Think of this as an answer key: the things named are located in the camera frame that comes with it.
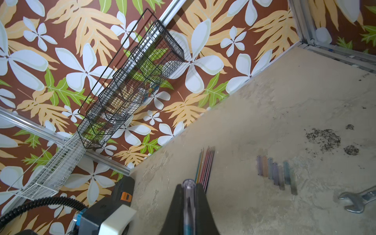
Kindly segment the purple transparent pencil cap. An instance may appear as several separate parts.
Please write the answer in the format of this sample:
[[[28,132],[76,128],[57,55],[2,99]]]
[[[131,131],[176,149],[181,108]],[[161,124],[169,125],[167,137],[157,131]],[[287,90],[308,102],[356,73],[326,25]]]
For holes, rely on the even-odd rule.
[[[258,176],[263,176],[263,166],[262,166],[261,156],[257,157],[257,171],[258,171]]]

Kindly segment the grey transparent pencil cap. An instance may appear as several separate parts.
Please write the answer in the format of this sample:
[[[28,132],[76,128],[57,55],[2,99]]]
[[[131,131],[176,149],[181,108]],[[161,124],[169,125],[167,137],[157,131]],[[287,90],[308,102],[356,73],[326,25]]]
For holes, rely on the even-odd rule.
[[[267,163],[268,163],[268,179],[273,180],[273,159],[268,158]]]

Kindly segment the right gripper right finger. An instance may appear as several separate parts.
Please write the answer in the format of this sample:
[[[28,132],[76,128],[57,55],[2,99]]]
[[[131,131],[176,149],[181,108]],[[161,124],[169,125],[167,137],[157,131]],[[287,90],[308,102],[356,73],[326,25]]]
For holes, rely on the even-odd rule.
[[[195,234],[220,235],[202,184],[195,186]]]

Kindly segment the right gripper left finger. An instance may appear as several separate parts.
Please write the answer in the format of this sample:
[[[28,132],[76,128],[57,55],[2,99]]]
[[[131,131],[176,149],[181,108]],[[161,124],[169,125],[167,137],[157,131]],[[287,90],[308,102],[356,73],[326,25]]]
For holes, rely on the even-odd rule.
[[[184,227],[184,191],[181,184],[175,188],[175,192],[167,212],[166,219],[159,235],[183,235]]]

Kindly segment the clear teal pencil cap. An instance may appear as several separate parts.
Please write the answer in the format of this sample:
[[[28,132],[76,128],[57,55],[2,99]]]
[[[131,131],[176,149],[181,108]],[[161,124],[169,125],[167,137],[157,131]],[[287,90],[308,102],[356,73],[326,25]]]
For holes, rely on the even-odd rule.
[[[183,234],[195,235],[195,181],[187,179],[183,182]]]

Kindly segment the orange transparent pencil cap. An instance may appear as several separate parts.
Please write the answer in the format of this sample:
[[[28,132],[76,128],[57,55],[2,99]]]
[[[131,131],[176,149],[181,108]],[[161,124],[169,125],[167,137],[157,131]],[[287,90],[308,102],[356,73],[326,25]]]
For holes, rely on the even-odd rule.
[[[262,157],[262,176],[268,178],[268,158]]]

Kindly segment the teal green pencil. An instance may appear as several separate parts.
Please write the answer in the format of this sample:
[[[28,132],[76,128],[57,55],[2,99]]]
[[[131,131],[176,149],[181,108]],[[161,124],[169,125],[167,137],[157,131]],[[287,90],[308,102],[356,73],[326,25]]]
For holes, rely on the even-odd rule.
[[[200,175],[200,169],[201,169],[201,165],[202,165],[203,154],[204,154],[204,149],[201,150],[200,155],[199,155],[199,161],[198,161],[198,166],[197,166],[196,176],[195,176],[195,183],[196,184],[198,183],[198,180],[199,180],[199,175]]]

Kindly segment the yellow pencil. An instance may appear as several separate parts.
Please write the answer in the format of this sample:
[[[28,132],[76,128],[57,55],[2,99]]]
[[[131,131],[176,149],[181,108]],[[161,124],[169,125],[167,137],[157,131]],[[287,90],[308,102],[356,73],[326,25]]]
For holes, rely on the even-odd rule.
[[[205,152],[203,154],[203,158],[202,158],[202,165],[203,165],[203,161],[205,159]],[[200,175],[199,175],[199,180],[198,180],[198,183],[200,182],[200,177],[201,177],[201,171],[202,171],[202,165],[201,165],[201,169],[200,169]]]

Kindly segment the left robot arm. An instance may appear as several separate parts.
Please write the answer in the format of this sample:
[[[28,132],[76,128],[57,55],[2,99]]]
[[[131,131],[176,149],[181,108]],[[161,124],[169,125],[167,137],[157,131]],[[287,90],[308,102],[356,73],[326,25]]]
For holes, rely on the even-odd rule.
[[[5,230],[7,225],[14,219],[21,217],[24,213],[33,210],[35,208],[44,206],[66,206],[76,210],[78,213],[85,212],[88,209],[84,203],[68,197],[44,197],[36,199],[34,201],[25,202],[24,204],[13,208],[8,213],[1,217],[1,232]]]

